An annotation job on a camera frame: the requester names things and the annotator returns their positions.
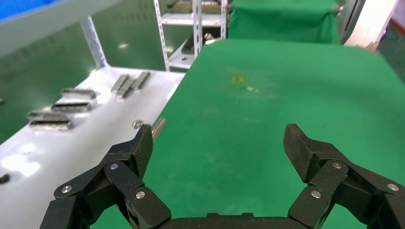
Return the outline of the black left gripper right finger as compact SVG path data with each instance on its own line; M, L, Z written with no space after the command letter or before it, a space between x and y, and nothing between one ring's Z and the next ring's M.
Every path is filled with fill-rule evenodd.
M283 147L306 184L288 210L290 219L319 229L340 205L369 229L404 228L404 186L351 162L333 144L307 137L296 124L286 126Z

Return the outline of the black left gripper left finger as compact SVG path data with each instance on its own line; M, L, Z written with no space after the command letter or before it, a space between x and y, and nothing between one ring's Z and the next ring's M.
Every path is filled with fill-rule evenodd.
M98 165L60 185L40 227L87 229L116 206L134 229L161 228L171 211L142 180L152 151L151 127L142 125L133 139L113 145Z

